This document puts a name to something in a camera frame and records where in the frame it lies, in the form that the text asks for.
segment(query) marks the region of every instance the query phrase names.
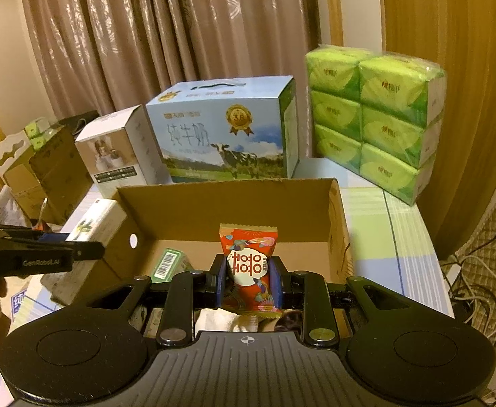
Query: metal screw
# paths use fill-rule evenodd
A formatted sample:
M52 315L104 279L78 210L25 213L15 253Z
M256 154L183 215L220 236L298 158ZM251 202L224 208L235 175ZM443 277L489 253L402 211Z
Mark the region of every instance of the metal screw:
M183 329L179 329L176 327L165 329L159 335L161 339L171 343L182 341L184 338L186 338L186 332Z
M312 329L308 334L314 341L331 341L335 337L335 333L331 329L318 328Z

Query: round pad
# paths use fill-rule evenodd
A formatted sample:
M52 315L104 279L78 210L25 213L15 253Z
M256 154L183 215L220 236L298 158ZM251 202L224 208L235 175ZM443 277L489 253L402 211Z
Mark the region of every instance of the round pad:
M407 363L419 367L448 364L457 354L454 341L443 334L416 330L395 340L395 353Z
M443 314L422 318L398 309L389 319L386 312L369 319L346 352L352 370L372 390L396 402L427 405L463 402L485 388L495 355L481 333Z
M101 342L85 330L60 330L45 336L37 345L39 356L56 366L75 366L97 355Z
M117 311L65 308L14 330L0 351L0 371L27 400L83 404L127 386L147 355L140 332Z

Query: brown curtain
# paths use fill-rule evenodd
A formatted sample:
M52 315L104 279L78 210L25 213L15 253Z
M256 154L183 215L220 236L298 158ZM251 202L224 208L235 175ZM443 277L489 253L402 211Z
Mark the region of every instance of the brown curtain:
M383 0L385 48L448 72L431 182L417 203L445 259L471 236L496 188L496 0Z
M60 118L146 103L172 84L293 75L310 149L304 54L317 0L23 0L34 52Z

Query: crosshair mark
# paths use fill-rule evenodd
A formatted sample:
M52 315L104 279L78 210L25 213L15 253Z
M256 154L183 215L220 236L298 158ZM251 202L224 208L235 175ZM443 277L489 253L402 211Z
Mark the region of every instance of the crosshair mark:
M257 341L257 339L255 339L252 336L247 335L247 336L242 337L239 341L242 341L244 344L246 344L247 346L249 346L254 341Z

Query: gold medal emblem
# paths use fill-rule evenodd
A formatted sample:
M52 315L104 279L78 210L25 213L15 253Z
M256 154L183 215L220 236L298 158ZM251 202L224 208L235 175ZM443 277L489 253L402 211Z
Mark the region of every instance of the gold medal emblem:
M225 118L231 125L231 130L229 132L233 133L235 136L239 130L245 132L247 136L253 134L252 129L250 129L252 114L244 105L234 104L229 107L225 114Z
M157 100L158 102L163 102L163 101L168 101L170 99L173 99L177 93L179 93L180 91L178 92L167 92L165 93L164 95L161 95Z

